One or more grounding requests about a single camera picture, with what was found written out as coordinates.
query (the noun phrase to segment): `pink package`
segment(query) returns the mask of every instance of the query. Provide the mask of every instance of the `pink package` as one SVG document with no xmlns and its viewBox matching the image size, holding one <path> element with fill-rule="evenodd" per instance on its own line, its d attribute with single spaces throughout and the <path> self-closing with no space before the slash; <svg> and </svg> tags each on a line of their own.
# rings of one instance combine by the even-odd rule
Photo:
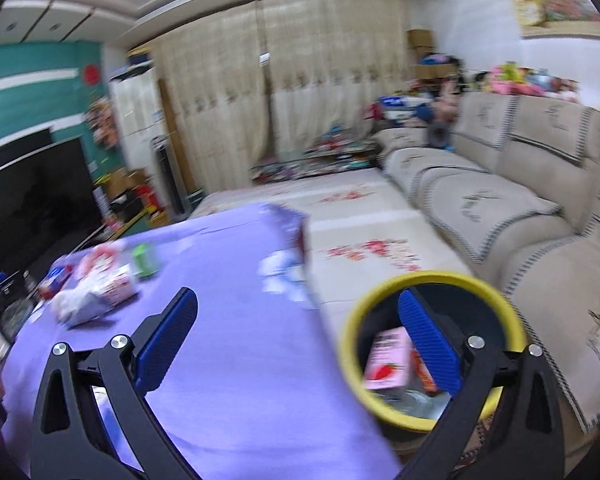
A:
<svg viewBox="0 0 600 480">
<path fill-rule="evenodd" d="M 378 333 L 366 361 L 365 388 L 385 390 L 405 386 L 410 355 L 411 339 L 403 326 Z"/>
</svg>

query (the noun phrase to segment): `gray round object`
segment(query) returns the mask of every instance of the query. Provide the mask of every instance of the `gray round object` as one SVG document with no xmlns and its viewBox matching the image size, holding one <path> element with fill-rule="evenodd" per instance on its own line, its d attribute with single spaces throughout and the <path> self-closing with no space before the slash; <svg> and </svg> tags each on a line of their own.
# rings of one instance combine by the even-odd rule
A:
<svg viewBox="0 0 600 480">
<path fill-rule="evenodd" d="M 476 350 L 480 350 L 481 348 L 484 348 L 484 339 L 482 339 L 480 336 L 478 335 L 472 335 L 467 342 L 469 343 L 469 346 L 471 348 L 474 348 Z"/>
<path fill-rule="evenodd" d="M 117 335 L 111 340 L 111 346 L 116 349 L 124 348 L 129 342 L 129 338 L 126 335 Z"/>
<path fill-rule="evenodd" d="M 427 141 L 429 146 L 432 148 L 446 148 L 449 144 L 451 134 L 449 133 L 449 126 L 442 121 L 433 121 L 427 127 Z"/>
<path fill-rule="evenodd" d="M 66 345 L 64 343 L 58 343 L 54 346 L 54 355 L 62 355 L 66 352 Z"/>
<path fill-rule="evenodd" d="M 529 353 L 533 357 L 540 357 L 542 355 L 542 349 L 538 345 L 529 345 Z"/>
</svg>

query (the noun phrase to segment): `purple tablecloth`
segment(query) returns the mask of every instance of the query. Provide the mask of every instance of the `purple tablecloth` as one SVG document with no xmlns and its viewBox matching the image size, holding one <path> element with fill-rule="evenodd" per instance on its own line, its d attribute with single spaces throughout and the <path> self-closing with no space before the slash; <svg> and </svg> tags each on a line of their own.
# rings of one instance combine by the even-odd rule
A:
<svg viewBox="0 0 600 480">
<path fill-rule="evenodd" d="M 342 379 L 319 312 L 297 291 L 263 291 L 271 290 L 263 260 L 293 246 L 301 221 L 250 205 L 135 235 L 126 243 L 152 241 L 165 263 L 135 301 L 72 330 L 48 310 L 27 323 L 3 375 L 3 433 L 20 465 L 29 468 L 32 414 L 52 346 L 98 348 L 131 334 L 188 286 L 198 295 L 198 320 L 147 400 L 205 480 L 394 478 L 398 461 Z M 104 412 L 121 459 L 136 464 Z"/>
</svg>

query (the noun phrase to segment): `framed picture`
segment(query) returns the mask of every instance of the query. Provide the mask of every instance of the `framed picture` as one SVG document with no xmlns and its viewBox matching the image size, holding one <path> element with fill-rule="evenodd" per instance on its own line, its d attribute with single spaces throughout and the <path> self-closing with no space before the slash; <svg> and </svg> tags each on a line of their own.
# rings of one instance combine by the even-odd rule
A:
<svg viewBox="0 0 600 480">
<path fill-rule="evenodd" d="M 513 0 L 522 36 L 600 39 L 600 14 L 591 0 Z"/>
</svg>

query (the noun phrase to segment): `teal wall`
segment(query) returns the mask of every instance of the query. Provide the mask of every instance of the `teal wall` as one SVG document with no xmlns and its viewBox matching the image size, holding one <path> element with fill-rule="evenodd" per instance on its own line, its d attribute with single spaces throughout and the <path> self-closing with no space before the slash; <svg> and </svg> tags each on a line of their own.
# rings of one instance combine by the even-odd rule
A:
<svg viewBox="0 0 600 480">
<path fill-rule="evenodd" d="M 101 67 L 99 43 L 21 43 L 0 46 L 0 79 L 43 70 L 78 69 L 78 77 L 23 84 L 0 90 L 0 138 L 48 121 L 83 114 L 90 103 L 106 93 L 106 85 L 87 86 L 82 71 L 88 64 Z M 100 176 L 122 164 L 116 149 L 93 142 L 86 123 L 58 130 L 54 140 L 80 136 L 87 163 L 96 162 L 92 174 Z"/>
</svg>

